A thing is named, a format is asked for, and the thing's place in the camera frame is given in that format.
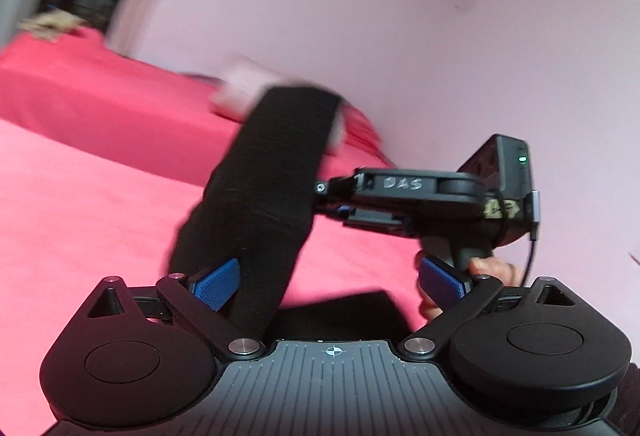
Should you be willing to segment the person right hand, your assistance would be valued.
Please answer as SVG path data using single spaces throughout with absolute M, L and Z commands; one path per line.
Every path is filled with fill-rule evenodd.
M 418 271 L 416 289 L 421 296 L 420 315 L 427 321 L 432 321 L 442 313 L 442 305 L 449 305 L 464 292 L 464 286 L 437 263 L 433 263 L 423 252 L 416 254 L 414 266 Z M 471 275 L 491 275 L 504 286 L 520 286 L 524 278 L 524 272 L 520 267 L 495 256 L 472 257 L 468 270 Z

